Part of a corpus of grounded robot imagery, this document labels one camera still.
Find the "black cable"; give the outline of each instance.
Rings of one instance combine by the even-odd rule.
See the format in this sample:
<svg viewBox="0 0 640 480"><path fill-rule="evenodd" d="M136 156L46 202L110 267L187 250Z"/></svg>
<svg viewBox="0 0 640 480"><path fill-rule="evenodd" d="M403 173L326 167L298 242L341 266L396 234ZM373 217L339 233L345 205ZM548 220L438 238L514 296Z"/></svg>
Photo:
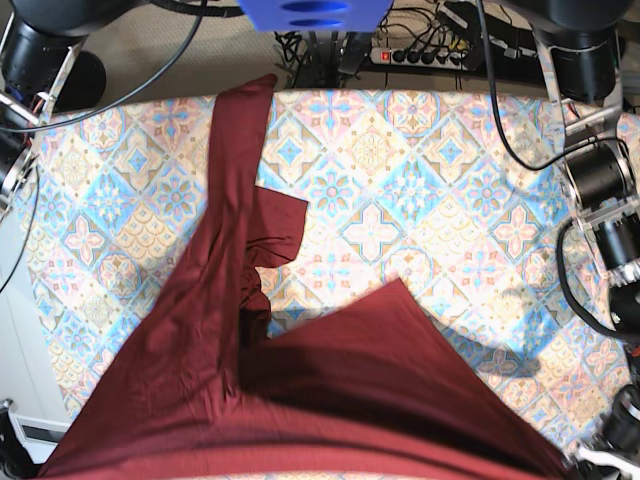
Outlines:
<svg viewBox="0 0 640 480"><path fill-rule="evenodd" d="M31 230L33 229L33 221L36 218L36 211L38 210L38 199L40 198L40 173L38 172L38 167L35 166L34 170L36 171L36 199L33 202L33 211L31 212L31 220L29 220L29 227L27 229L27 234L24 237L24 243L22 244L22 248L20 249L20 254L18 255L18 260L16 260L15 265L11 269L11 273L0 287L0 295L4 292L4 289L7 288L9 282L13 278L13 274L16 273L18 269L18 265L20 265L20 261L22 260L22 256L24 255L24 251L27 248L27 243L29 242L29 237L31 236Z"/></svg>
<svg viewBox="0 0 640 480"><path fill-rule="evenodd" d="M389 14L391 13L391 9L387 10L387 13L384 14L384 17L382 17L382 20L380 20L380 23L378 24L376 31L383 31L385 28L385 25L387 25L389 23ZM378 38L378 46L380 46L380 37L376 34L376 37Z"/></svg>
<svg viewBox="0 0 640 480"><path fill-rule="evenodd" d="M207 0L201 0L200 3L201 3L202 6L206 6ZM193 22L193 26L191 27L191 30L187 34L187 37L182 42L182 45L180 45L180 47L178 48L176 53L173 54L173 56L167 61L167 63L165 63L160 68L160 70L158 70L156 73L154 73L144 83L142 83L138 87L134 88L132 91L130 91L129 93L127 93L123 97L120 97L118 100L116 100L114 102L111 102L109 105L106 105L104 107L98 108L97 110L94 110L94 111L89 112L89 113L85 113L83 115L80 115L78 117L75 117L75 118L72 118L72 119L69 119L69 120L64 120L62 122L57 122L57 123L50 123L48 125L40 125L40 126L37 126L37 127L26 127L26 128L13 128L13 127L7 127L5 125L0 125L0 131L2 131L2 132L11 132L11 133L43 132L45 130L51 130L51 129L60 128L60 127L67 127L67 126L73 125L75 123L83 122L85 120L88 120L89 118L95 117L96 115L100 115L101 113L104 113L107 110L111 110L112 108L117 107L118 105L120 105L120 104L126 102L127 100L129 100L131 97L133 97L133 96L137 95L138 93L140 93L142 90L144 90L149 85L151 85L153 82L155 82L158 78L160 78L167 70L169 70L178 61L178 59L182 56L182 54L185 52L185 50L189 47L189 45L191 44L191 41L193 40L193 37L196 36L196 32L198 31L198 28L200 28L200 24L201 23L202 23L202 16L198 16L195 19L195 21Z"/></svg>
<svg viewBox="0 0 640 480"><path fill-rule="evenodd" d="M576 118L580 118L580 114L578 113L578 110L576 109L576 106L573 103L568 104L567 108L571 113L573 113L576 116Z"/></svg>
<svg viewBox="0 0 640 480"><path fill-rule="evenodd" d="M385 25L385 28L387 29L387 34L388 34L388 31L389 31L389 27L401 27L401 28L403 28L404 30L406 30L407 32L409 32L411 34L411 36L414 39L414 42L420 41L420 42L424 43L424 40L421 40L421 38L420 38L422 33L421 34L416 34L413 30L411 30L409 27L407 27L403 23L390 23L388 25Z"/></svg>
<svg viewBox="0 0 640 480"><path fill-rule="evenodd" d="M507 13L502 5L500 5L500 10L502 10L502 13L505 15L505 17L509 19L509 25L513 26L513 18L511 18L511 15Z"/></svg>
<svg viewBox="0 0 640 480"><path fill-rule="evenodd" d="M491 53L491 41L489 39L489 31L487 29L487 20L485 18L484 15L484 4L483 4L483 0L478 0L476 2L476 6L478 8L478 20L480 22L480 30L482 32L482 43L484 46L484 57L485 57L485 63L486 63L486 67L487 67L487 79L489 81L489 93L490 93L490 97L491 97L491 109L493 110L493 117L495 119L495 123L496 123L496 129L498 130L498 135L500 136L500 140L502 141L502 144L504 145L505 150L509 153L509 155L511 155L511 157L516 161L516 163L518 163L518 165L520 165L523 168L526 168L527 170L530 170L532 172L539 172L540 170L544 170L545 168L547 168L549 165L554 164L555 162L557 162L558 160L561 160L562 158L564 158L565 156L567 156L570 153L573 153L577 150L580 150L582 148L585 148L589 145L594 145L596 143L601 143L601 142L605 142L605 141L616 141L619 144L621 144L624 149L626 150L626 152L629 152L629 147L627 146L626 142L618 137L601 137L601 138L595 138L595 139L589 139L587 142L582 143L582 144L578 144L578 145L573 145L567 149L565 149L564 151L560 152L559 154L555 155L554 157L552 157L550 160L548 160L547 162L541 164L541 165L529 165L526 162L524 162L517 154L516 152L513 151L513 149L511 148L511 145L509 145L509 141L507 140L507 136L504 133L504 129L502 128L502 121L500 120L500 109L498 107L498 92L496 89L496 75L495 75L495 70L494 70L494 66L493 66L493 57L492 57L492 53Z"/></svg>
<svg viewBox="0 0 640 480"><path fill-rule="evenodd" d="M421 7L394 7L394 8L389 9L389 12L413 12L413 13L419 13L423 17L429 19L429 21L433 21L436 18L434 13L431 10L429 10L428 8L421 8Z"/></svg>
<svg viewBox="0 0 640 480"><path fill-rule="evenodd" d="M640 334L618 332L617 330L612 330L605 327L593 315L591 315L591 313L586 308L580 305L578 300L576 300L576 297L573 296L571 287L569 287L569 282L567 280L567 270L565 268L564 252L562 250L562 247L564 246L564 238L572 225L573 221L569 220L562 226L562 228L558 232L558 241L556 244L556 265L558 266L558 280L560 281L560 288L562 289L562 293L567 299L567 303L571 307L571 310L573 310L575 314L578 315L582 319L582 321L584 321L584 323L589 325L601 335L616 338L618 340L624 340L625 342L630 343L640 342Z"/></svg>
<svg viewBox="0 0 640 480"><path fill-rule="evenodd" d="M285 63L291 64L299 59L298 50L302 42L302 35L297 32L287 32L285 34L273 32L273 34L276 42L282 48Z"/></svg>
<svg viewBox="0 0 640 480"><path fill-rule="evenodd" d="M188 3L177 2L176 0L149 1L156 7L160 7L171 12L197 17L233 18L244 15L244 12L240 7L208 7L206 6L206 2L205 5L189 5Z"/></svg>
<svg viewBox="0 0 640 480"><path fill-rule="evenodd" d="M302 70L304 63L308 60L308 58L309 51L307 50L306 52L304 52L302 59L298 59L298 68L296 70L295 76L293 77L293 81L291 82L291 88L296 88L296 84L298 83L298 79L300 78L300 71Z"/></svg>
<svg viewBox="0 0 640 480"><path fill-rule="evenodd" d="M444 38L440 39L440 43L437 43L435 45L431 44L431 40L433 40L433 37L435 36L435 34L442 33L442 32L444 32ZM433 53L435 53L436 55L440 53L440 50L442 49L442 47L445 47L447 45L446 37L447 37L447 28L444 25L440 25L438 28L436 28L433 31L433 33L429 36L429 39L426 41L424 46L420 49L419 51L420 55L422 55L427 50L427 47L434 47Z"/></svg>
<svg viewBox="0 0 640 480"><path fill-rule="evenodd" d="M440 27L436 27L435 29L433 27L429 27L427 30L425 30L424 32L422 32L421 34L419 34L415 40L413 41L413 43L411 43L411 45L409 45L407 48L404 49L405 52L409 52L411 50L413 50L416 45L418 45L418 42L421 42L424 44L424 46L428 46L429 42L431 41L431 39L433 38L433 36L435 35L435 32L437 31L437 29ZM424 40L422 40L422 37L424 37L425 35L431 33L431 36L429 37L429 40L427 40L426 42Z"/></svg>

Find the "wire bundle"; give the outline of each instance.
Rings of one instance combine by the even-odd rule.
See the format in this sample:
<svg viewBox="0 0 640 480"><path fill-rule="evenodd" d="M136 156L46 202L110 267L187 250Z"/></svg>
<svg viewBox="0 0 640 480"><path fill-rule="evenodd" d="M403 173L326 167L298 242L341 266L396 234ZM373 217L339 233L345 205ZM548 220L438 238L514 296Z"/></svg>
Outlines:
<svg viewBox="0 0 640 480"><path fill-rule="evenodd" d="M466 42L459 37L448 25L440 22L437 13L439 4L436 1L427 0L427 3L432 5L431 8L407 6L407 7L391 7L387 14L380 22L380 26L376 31L376 38L378 46L382 46L382 40L384 38L387 47L389 47L389 40L399 39L395 34L392 34L393 29L401 29L409 34L409 38L413 38L413 41L404 48L403 54L407 56L409 52L414 55L423 57L427 54L431 61L438 58L442 63L447 60L451 60L453 63L459 64L462 69L462 61L469 52ZM419 16L420 20L425 20L425 28L420 31L414 31L406 23L402 23L399 19L391 21L390 18L404 15L405 20L408 16ZM456 74L456 89L462 88L461 80L458 74Z"/></svg>
<svg viewBox="0 0 640 480"><path fill-rule="evenodd" d="M300 32L273 32L278 46L276 49L280 54L281 63L276 63L276 67L287 72L287 84L285 88L295 88L300 77L303 65L308 61L309 55L305 49Z"/></svg>
<svg viewBox="0 0 640 480"><path fill-rule="evenodd" d="M592 138L589 141L582 144L573 145L540 165L529 165L525 161L523 161L518 156L518 154L516 154L513 148L511 148L511 145L509 144L509 141L507 140L507 136L505 135L504 129L502 127L502 121L500 119L500 108L498 106L496 74L495 74L495 69L493 65L493 54L491 51L491 41L489 39L489 32L487 28L487 20L485 18L485 13L484 13L483 0L478 0L476 5L478 7L478 20L480 21L480 30L482 31L482 43L484 47L485 63L487 66L487 79L489 82L489 93L491 97L491 110L493 111L493 118L496 123L496 130L498 131L498 136L500 137L500 140L504 145L505 150L509 153L511 158L513 158L516 161L518 165L532 172L538 172L540 170L544 170L550 165L553 165L557 161L562 160L564 157L566 157L570 153L576 152L578 150L582 150L583 148L586 148L590 145L594 145L596 143L607 142L607 141L618 142L622 147L625 155L627 156L629 155L629 147L627 146L624 140L618 137L600 137L600 138Z"/></svg>

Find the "blue object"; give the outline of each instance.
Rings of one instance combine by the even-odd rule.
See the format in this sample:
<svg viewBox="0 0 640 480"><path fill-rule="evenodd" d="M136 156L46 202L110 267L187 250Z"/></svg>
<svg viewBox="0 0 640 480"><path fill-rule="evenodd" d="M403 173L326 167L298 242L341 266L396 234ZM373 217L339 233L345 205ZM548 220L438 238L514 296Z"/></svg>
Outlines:
<svg viewBox="0 0 640 480"><path fill-rule="evenodd" d="M373 32L393 0L239 0L256 30Z"/></svg>

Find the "maroon shirt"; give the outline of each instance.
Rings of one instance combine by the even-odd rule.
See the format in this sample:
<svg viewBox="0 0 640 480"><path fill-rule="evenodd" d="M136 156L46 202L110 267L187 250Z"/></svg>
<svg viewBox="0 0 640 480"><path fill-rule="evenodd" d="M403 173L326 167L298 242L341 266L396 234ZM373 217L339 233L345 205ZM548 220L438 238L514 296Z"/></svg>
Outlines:
<svg viewBox="0 0 640 480"><path fill-rule="evenodd" d="M218 96L208 208L40 476L566 478L562 454L475 376L399 280L266 340L254 267L295 258L306 212L254 186L275 80Z"/></svg>

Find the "patterned tablecloth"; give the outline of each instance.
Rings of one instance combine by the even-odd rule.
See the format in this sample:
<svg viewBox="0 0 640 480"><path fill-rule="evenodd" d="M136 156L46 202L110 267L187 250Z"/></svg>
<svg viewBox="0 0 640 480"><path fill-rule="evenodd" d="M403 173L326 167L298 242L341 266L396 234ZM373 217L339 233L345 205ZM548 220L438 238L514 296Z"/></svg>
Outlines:
<svg viewBox="0 0 640 480"><path fill-rule="evenodd" d="M71 418L204 210L213 104L133 105L41 137L28 266ZM549 105L506 98L502 109L517 151L548 158ZM400 275L478 375L546 437L566 448L592 428L627 381L621 348L574 317L560 291L559 172L509 160L486 96L283 92L270 115L257 183L310 202L297 260L261 271L272 334ZM638 126L620 122L632 152ZM569 243L573 290L603 318L604 282L581 241Z"/></svg>

